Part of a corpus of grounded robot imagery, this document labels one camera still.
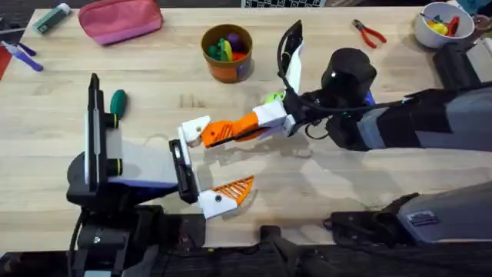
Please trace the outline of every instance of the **pink zippered pouch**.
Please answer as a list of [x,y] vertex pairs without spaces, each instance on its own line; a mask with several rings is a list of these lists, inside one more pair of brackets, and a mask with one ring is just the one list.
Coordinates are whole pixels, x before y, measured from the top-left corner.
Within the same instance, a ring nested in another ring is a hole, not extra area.
[[163,18],[154,0],[102,0],[81,8],[78,21],[98,44],[109,45],[159,30]]

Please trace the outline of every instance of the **pliers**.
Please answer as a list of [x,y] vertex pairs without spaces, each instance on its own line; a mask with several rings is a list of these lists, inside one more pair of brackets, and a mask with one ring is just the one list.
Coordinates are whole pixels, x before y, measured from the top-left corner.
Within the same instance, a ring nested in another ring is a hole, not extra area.
[[367,34],[371,34],[376,38],[379,38],[381,42],[386,43],[386,38],[380,32],[376,32],[375,30],[366,27],[364,24],[362,24],[362,22],[358,21],[357,19],[353,20],[352,25],[355,26],[355,28],[357,28],[357,30],[361,32],[364,42],[370,47],[376,48],[377,46],[367,37]]

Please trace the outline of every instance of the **orange 3d-printed part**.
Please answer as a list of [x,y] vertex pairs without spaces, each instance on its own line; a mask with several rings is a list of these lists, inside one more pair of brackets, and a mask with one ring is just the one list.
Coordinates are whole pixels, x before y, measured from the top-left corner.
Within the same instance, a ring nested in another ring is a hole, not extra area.
[[[258,128],[258,117],[254,112],[247,114],[244,118],[236,122],[219,121],[210,123],[201,133],[201,140],[206,148],[214,146],[217,142],[234,138],[249,131],[254,131]],[[265,129],[253,132],[245,137],[234,139],[238,142],[254,139],[265,132]]]
[[252,175],[227,185],[221,185],[220,187],[213,188],[212,190],[235,200],[236,203],[240,205],[251,190],[253,180],[254,176]]

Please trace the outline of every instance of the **cup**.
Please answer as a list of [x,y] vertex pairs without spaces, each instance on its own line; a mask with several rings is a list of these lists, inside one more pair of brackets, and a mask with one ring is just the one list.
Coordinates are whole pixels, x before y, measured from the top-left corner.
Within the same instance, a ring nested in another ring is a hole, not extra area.
[[429,48],[440,48],[448,42],[459,42],[469,37],[474,32],[474,20],[464,10],[457,6],[443,2],[434,2],[426,5],[422,13],[429,18],[434,18],[439,15],[440,19],[447,23],[449,23],[454,16],[460,17],[460,24],[458,25],[455,36],[448,37],[431,29],[427,24],[427,21],[430,21],[429,18],[418,15],[415,20],[415,38],[422,45]]
[[[210,57],[207,53],[208,47],[217,45],[221,38],[227,38],[230,33],[239,35],[239,38],[244,45],[244,53],[246,55],[233,62],[221,62]],[[223,24],[208,29],[201,38],[201,50],[203,51],[205,60],[207,60],[210,73],[217,80],[224,83],[234,83],[245,80],[250,75],[253,39],[251,39],[248,31],[244,28],[232,24]]]

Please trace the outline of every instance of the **wooden table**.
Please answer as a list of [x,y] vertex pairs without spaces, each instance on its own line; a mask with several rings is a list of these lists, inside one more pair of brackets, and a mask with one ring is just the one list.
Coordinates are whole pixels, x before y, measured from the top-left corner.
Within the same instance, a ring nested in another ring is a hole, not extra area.
[[[331,53],[365,51],[378,70],[379,102],[439,87],[431,54],[411,22],[420,8],[164,9],[164,28],[103,48],[78,24],[77,12],[46,37],[30,28],[22,41],[38,51],[41,73],[13,59],[0,81],[0,251],[67,249],[78,207],[65,198],[66,170],[82,150],[83,115],[92,72],[106,106],[123,88],[131,99],[121,122],[128,141],[166,149],[183,121],[210,115],[237,119],[281,88],[275,61],[281,35],[297,19],[306,46],[301,88],[318,88]],[[34,13],[31,23],[46,10]],[[351,26],[357,18],[387,37],[368,48]],[[254,73],[225,85],[208,73],[199,47],[212,25],[244,26],[254,39]],[[278,224],[297,243],[330,243],[321,220],[331,212],[372,209],[410,192],[442,192],[491,180],[492,155],[443,149],[368,153],[339,149],[304,134],[192,150],[203,188],[247,175],[254,188],[239,210],[208,222],[206,245],[250,245],[263,224]],[[156,199],[169,212],[198,212],[176,195]]]

